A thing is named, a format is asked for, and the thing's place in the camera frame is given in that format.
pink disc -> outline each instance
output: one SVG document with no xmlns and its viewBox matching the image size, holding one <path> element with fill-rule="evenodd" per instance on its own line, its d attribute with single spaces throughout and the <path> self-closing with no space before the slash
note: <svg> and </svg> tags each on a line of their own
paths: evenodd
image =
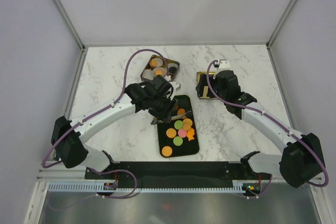
<svg viewBox="0 0 336 224">
<path fill-rule="evenodd" d="M 187 136 L 187 132 L 184 130 L 184 129 L 179 129 L 178 130 L 178 135 L 181 137 L 181 138 L 184 138 Z"/>
</svg>

gray floor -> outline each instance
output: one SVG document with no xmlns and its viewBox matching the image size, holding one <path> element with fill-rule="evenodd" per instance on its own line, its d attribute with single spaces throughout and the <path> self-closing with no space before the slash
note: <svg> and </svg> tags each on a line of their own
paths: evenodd
<svg viewBox="0 0 336 224">
<path fill-rule="evenodd" d="M 62 208 L 86 193 L 48 193 L 47 200 Z M 309 187 L 294 189 L 271 184 L 258 200 L 229 194 L 142 193 L 130 199 L 83 201 L 66 211 L 55 212 L 44 206 L 40 224 L 86 223 L 321 223 Z"/>
</svg>

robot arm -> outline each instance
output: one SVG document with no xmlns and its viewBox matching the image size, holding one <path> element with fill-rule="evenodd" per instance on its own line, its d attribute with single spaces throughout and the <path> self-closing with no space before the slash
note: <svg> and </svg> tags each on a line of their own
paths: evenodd
<svg viewBox="0 0 336 224">
<path fill-rule="evenodd" d="M 81 164 L 101 172 L 113 163 L 113 159 L 105 151 L 87 146 L 89 139 L 117 120 L 141 110 L 148 110 L 155 117 L 153 124 L 170 122 L 177 103 L 174 96 L 180 87 L 179 83 L 168 82 L 162 76 L 155 77 L 151 82 L 130 84 L 116 104 L 115 98 L 94 111 L 69 121 L 64 116 L 57 119 L 51 143 L 54 144 L 67 130 L 79 123 L 80 126 L 56 146 L 56 153 L 66 168 Z"/>
<path fill-rule="evenodd" d="M 218 60 L 215 67 L 217 71 L 212 75 L 212 78 L 209 79 L 209 82 L 215 93 L 221 99 L 228 102 L 225 103 L 227 110 L 261 131 L 264 136 L 275 144 L 282 154 L 267 155 L 260 152 L 249 153 L 241 159 L 241 162 L 245 164 L 247 170 L 254 173 L 269 173 L 282 176 L 286 182 L 293 187 L 303 185 L 322 172 L 320 165 L 308 150 L 291 137 L 291 134 L 294 134 L 305 142 L 324 164 L 320 141 L 314 134 L 303 135 L 301 132 L 283 124 L 266 111 L 252 95 L 242 92 L 238 84 L 237 76 L 230 69 L 228 61 Z M 203 74 L 196 87 L 199 97 L 203 96 L 205 86 L 208 85 L 206 74 Z M 208 89 L 207 96 L 210 98 L 215 97 L 210 89 Z M 261 111 L 261 113 L 247 108 L 240 108 L 230 103 L 242 105 L 243 107 L 248 106 Z M 287 128 L 290 134 L 285 132 L 282 127 Z"/>
</svg>

white wall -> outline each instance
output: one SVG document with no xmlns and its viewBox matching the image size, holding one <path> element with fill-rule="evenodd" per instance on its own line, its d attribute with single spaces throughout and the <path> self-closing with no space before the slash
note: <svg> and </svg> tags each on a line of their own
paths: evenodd
<svg viewBox="0 0 336 224">
<path fill-rule="evenodd" d="M 84 44 L 266 43 L 289 0 L 61 0 Z"/>
<path fill-rule="evenodd" d="M 336 208 L 336 0 L 298 0 L 272 46 L 297 128 L 320 140 Z"/>
<path fill-rule="evenodd" d="M 0 218 L 22 223 L 79 49 L 51 0 L 0 0 Z"/>
</svg>

tabletop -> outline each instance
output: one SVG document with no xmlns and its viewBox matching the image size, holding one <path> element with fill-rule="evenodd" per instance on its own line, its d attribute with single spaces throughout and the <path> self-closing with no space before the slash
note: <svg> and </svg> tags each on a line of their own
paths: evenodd
<svg viewBox="0 0 336 224">
<path fill-rule="evenodd" d="M 91 47 L 88 49 L 71 117 L 86 114 L 118 96 L 130 56 L 150 48 L 180 62 L 175 81 L 178 94 L 191 99 L 199 153 L 163 158 L 159 153 L 157 126 L 147 111 L 123 118 L 97 133 L 88 145 L 107 151 L 115 161 L 238 161 L 252 151 L 280 154 L 257 129 L 230 114 L 218 100 L 200 100 L 195 91 L 196 73 L 206 71 L 214 59 L 226 59 L 244 92 L 253 95 L 270 113 L 289 124 L 276 77 L 265 45 Z M 138 54 L 131 62 L 127 84 L 141 82 L 140 74 L 151 52 Z"/>
</svg>

